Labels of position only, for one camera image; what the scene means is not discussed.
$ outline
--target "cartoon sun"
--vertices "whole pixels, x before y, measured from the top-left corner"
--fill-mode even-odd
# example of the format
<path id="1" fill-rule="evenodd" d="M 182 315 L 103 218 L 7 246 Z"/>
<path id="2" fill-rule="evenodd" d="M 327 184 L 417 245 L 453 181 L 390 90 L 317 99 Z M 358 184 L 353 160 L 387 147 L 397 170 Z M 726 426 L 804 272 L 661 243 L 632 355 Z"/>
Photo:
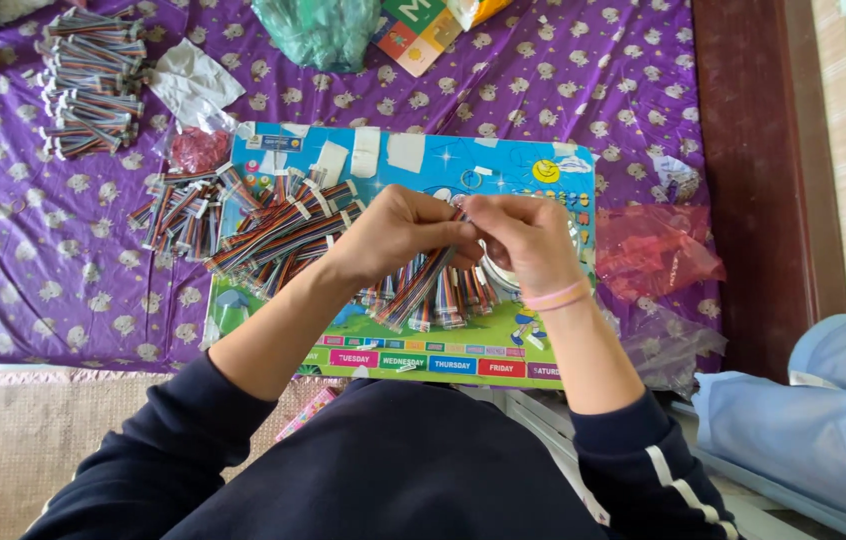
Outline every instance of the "cartoon sun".
<path id="1" fill-rule="evenodd" d="M 553 184 L 560 179 L 560 167 L 549 159 L 540 159 L 533 164 L 533 178 L 543 184 Z"/>

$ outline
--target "bed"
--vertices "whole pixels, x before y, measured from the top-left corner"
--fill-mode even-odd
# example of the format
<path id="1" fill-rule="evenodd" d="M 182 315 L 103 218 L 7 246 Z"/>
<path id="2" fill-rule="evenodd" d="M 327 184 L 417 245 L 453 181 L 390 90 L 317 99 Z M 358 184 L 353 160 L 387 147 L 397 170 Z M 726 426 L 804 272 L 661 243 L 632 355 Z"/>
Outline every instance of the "bed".
<path id="1" fill-rule="evenodd" d="M 244 3 L 142 0 L 136 8 L 151 58 L 186 36 L 230 70 L 247 90 L 229 107 L 240 120 L 572 141 L 600 156 L 598 212 L 678 199 L 709 205 L 705 181 L 662 190 L 653 166 L 654 155 L 673 156 L 705 176 L 688 1 L 517 0 L 461 35 L 419 79 L 373 45 L 356 74 L 300 68 Z M 142 249 L 126 221 L 160 171 L 153 148 L 171 118 L 145 90 L 132 148 L 67 161 L 42 153 L 36 130 L 48 118 L 23 74 L 41 68 L 33 41 L 63 9 L 0 29 L 0 362 L 173 372 L 199 354 L 209 275 Z M 626 334 L 641 307 L 599 292 Z M 720 328 L 716 282 L 656 302 Z M 716 354 L 697 362 L 719 371 Z"/>

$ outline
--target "hand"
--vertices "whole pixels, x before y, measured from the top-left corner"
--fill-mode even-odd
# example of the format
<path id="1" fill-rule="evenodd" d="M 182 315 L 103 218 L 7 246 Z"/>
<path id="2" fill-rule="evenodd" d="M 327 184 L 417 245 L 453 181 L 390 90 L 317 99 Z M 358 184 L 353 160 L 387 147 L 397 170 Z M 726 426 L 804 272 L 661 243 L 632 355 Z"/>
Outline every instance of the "hand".
<path id="1" fill-rule="evenodd" d="M 402 185 L 388 185 L 353 227 L 323 256 L 325 264 L 358 289 L 406 266 L 418 253 L 454 245 L 450 264 L 469 268 L 483 256 L 477 228 L 453 217 L 453 206 Z"/>
<path id="2" fill-rule="evenodd" d="M 556 201 L 473 195 L 463 209 L 483 231 L 486 254 L 503 270 L 516 273 L 526 297 L 551 294 L 585 280 L 567 227 L 570 215 Z"/>

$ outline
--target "pink label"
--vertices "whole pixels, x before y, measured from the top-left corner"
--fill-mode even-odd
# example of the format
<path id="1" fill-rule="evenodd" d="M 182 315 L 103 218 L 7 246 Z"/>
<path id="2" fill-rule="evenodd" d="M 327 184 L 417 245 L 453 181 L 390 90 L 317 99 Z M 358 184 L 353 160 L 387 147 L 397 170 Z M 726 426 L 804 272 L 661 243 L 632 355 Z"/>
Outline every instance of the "pink label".
<path id="1" fill-rule="evenodd" d="M 380 353 L 376 350 L 330 350 L 331 366 L 377 367 Z"/>

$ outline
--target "pink bracelet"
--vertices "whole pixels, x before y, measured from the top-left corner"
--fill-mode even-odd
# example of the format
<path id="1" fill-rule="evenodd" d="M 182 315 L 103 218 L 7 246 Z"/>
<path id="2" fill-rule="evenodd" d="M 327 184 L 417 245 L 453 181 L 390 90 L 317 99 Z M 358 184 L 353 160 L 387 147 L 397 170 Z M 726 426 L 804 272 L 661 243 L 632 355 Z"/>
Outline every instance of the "pink bracelet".
<path id="1" fill-rule="evenodd" d="M 563 290 L 558 290 L 551 294 L 534 298 L 524 298 L 523 304 L 534 312 L 557 310 L 586 298 L 588 285 L 589 282 L 586 279 L 582 279 Z"/>

